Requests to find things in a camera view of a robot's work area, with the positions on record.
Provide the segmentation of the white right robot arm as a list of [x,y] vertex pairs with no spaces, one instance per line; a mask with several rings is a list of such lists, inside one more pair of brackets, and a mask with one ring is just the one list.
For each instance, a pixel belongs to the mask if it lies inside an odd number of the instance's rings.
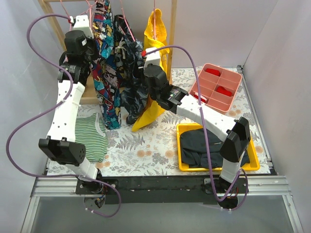
[[160,66],[148,64],[143,68],[143,74],[151,99],[160,107],[202,125],[223,141],[220,149],[223,158],[220,188],[226,193],[233,192],[238,186],[236,175],[242,157],[251,140],[249,121],[244,117],[236,120],[199,104],[198,99],[186,90],[169,84]]

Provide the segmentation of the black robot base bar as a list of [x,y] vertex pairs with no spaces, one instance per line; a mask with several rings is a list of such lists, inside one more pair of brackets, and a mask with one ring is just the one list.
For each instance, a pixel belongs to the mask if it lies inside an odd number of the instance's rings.
[[208,192],[207,175],[103,177],[115,187],[126,203],[203,203],[217,204]]

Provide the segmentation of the colourful comic print shorts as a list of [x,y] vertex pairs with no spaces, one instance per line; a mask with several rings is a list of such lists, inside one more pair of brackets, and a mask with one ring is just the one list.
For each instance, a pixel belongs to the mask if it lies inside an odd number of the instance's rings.
[[99,58],[92,65],[92,77],[99,106],[107,129],[121,127],[121,94],[119,76],[114,61],[114,24],[108,0],[96,2],[92,22]]

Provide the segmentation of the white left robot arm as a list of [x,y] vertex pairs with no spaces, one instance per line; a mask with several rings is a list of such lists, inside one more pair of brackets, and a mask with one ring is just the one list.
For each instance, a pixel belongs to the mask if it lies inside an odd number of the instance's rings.
[[103,190],[98,169],[86,158],[86,147],[76,142],[75,125],[81,97],[90,74],[90,63],[98,55],[95,42],[81,30],[65,34],[66,51],[59,60],[57,107],[51,127],[39,148],[52,160],[71,169],[92,194]]

